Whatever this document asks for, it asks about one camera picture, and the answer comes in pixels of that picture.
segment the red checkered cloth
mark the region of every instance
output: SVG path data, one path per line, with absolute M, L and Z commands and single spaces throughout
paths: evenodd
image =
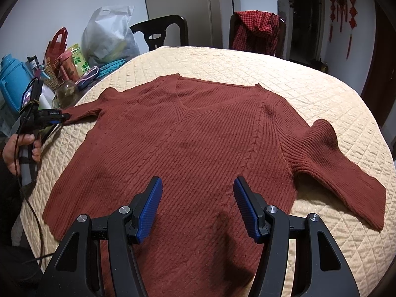
M 237 21 L 233 50 L 275 55 L 279 36 L 279 16 L 262 11 L 236 12 Z

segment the blue thermos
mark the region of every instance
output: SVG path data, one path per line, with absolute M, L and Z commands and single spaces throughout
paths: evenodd
M 9 107 L 18 113 L 22 95 L 32 80 L 33 74 L 26 64 L 8 54 L 1 61 L 0 90 Z

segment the red bag handle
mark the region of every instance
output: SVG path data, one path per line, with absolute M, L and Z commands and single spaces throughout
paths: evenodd
M 50 49 L 53 49 L 55 47 L 56 41 L 58 40 L 59 36 L 62 36 L 61 38 L 61 45 L 64 45 L 66 43 L 66 39 L 67 39 L 67 29 L 65 27 L 61 28 L 52 38 L 51 44 L 49 46 Z

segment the black chair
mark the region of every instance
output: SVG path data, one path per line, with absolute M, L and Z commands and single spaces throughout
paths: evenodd
M 229 49 L 232 49 L 232 44 L 234 43 L 234 39 L 236 35 L 236 26 L 239 26 L 240 23 L 241 23 L 241 19 L 236 13 L 234 13 L 230 19 L 230 36 L 228 41 Z M 286 23 L 283 19 L 279 18 L 279 39 L 275 51 L 275 57 L 277 58 L 282 58 L 285 38 L 286 38 Z
M 141 23 L 136 23 L 130 29 L 132 33 L 142 32 L 145 36 L 146 43 L 150 51 L 157 49 L 164 45 L 164 40 L 166 36 L 166 29 L 171 24 L 177 24 L 180 28 L 180 45 L 189 45 L 189 32 L 187 29 L 187 21 L 178 15 L 169 15 L 161 18 L 147 20 Z M 161 36 L 157 38 L 150 39 L 152 35 L 160 34 Z

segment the human hand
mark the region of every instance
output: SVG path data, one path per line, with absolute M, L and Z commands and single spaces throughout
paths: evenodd
M 15 162 L 14 162 L 15 143 L 17 141 L 17 136 L 18 136 L 17 134 L 11 135 L 7 144 L 5 144 L 5 147 L 4 147 L 3 153 L 2 153 L 5 165 L 8 167 L 9 171 L 14 175 L 21 174 L 21 170 L 19 167 L 19 160 L 17 159 L 17 171 L 15 171 Z M 35 141 L 34 135 L 29 135 L 29 134 L 19 135 L 16 156 L 18 157 L 18 152 L 19 152 L 20 146 L 29 145 L 29 144 L 32 144 L 33 142 L 34 142 L 35 148 L 32 150 L 32 158 L 35 162 L 39 162 L 41 159 L 41 141 L 40 140 Z

